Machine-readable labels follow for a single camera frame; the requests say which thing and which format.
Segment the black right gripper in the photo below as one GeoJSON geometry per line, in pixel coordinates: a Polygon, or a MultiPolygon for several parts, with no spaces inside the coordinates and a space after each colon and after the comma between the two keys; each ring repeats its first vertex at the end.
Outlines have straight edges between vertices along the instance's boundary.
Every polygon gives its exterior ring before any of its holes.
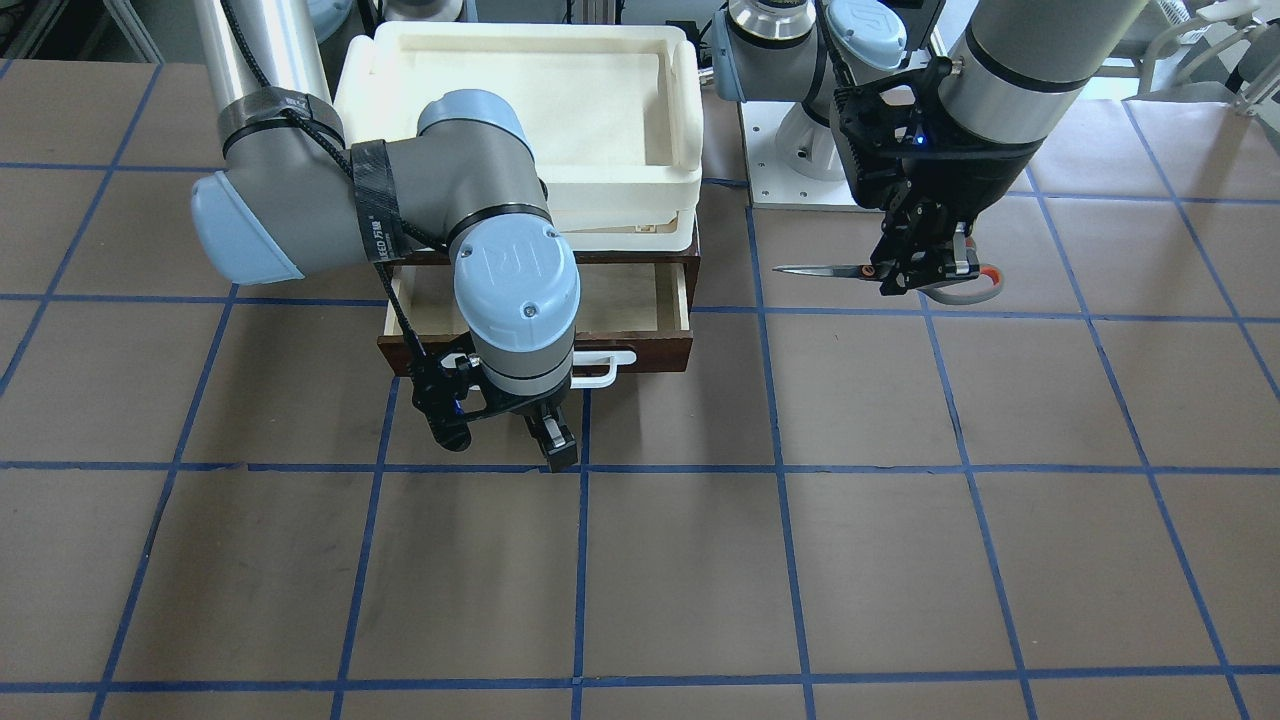
{"type": "Polygon", "coordinates": [[[550,471],[579,464],[579,443],[561,406],[561,384],[538,393],[502,389],[486,375],[471,338],[452,340],[442,354],[430,354],[420,340],[411,340],[410,352],[412,405],[443,448],[465,451],[472,438],[470,423],[513,413],[525,418],[550,471]]]}

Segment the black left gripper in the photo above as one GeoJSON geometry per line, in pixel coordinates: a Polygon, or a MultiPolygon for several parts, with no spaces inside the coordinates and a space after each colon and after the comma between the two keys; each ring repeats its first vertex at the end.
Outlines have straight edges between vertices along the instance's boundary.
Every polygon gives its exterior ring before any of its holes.
{"type": "Polygon", "coordinates": [[[870,255],[879,293],[910,290],[918,252],[941,252],[938,277],[925,291],[975,281],[980,263],[970,224],[1004,196],[1039,142],[996,143],[945,110],[941,85],[964,78],[972,61],[936,58],[892,76],[860,61],[832,63],[832,131],[852,197],[884,211],[870,255]]]}

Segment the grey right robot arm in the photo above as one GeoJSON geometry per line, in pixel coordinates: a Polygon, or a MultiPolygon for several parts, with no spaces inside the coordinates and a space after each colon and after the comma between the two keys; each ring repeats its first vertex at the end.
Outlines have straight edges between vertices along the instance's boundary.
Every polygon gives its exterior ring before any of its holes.
{"type": "Polygon", "coordinates": [[[191,211],[212,265],[269,284],[371,264],[410,351],[413,406],[435,442],[466,450],[472,421],[524,418],[553,471],[579,460],[562,404],[581,299],[568,241],[515,109],[484,90],[429,102],[408,138],[347,143],[302,1],[198,1],[224,170],[191,211]],[[453,272],[467,331],[429,352],[389,266],[421,251],[453,272]]]}

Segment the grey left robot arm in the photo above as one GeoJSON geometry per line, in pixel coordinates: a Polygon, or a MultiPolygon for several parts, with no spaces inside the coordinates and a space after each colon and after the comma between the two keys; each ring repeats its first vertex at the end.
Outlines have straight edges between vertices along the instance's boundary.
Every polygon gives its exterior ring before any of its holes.
{"type": "Polygon", "coordinates": [[[712,22],[718,95],[799,104],[831,140],[856,205],[884,214],[861,265],[799,275],[916,290],[943,305],[1004,287],[977,218],[1011,187],[1143,5],[980,1],[959,40],[909,65],[936,1],[730,1],[712,22]]]}

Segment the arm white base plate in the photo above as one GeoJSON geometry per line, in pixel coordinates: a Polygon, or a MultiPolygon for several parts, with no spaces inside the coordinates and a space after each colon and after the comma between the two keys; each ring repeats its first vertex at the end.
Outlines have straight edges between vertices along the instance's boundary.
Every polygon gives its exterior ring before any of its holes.
{"type": "Polygon", "coordinates": [[[759,208],[864,213],[852,200],[829,129],[799,102],[742,102],[744,152],[759,208]]]}

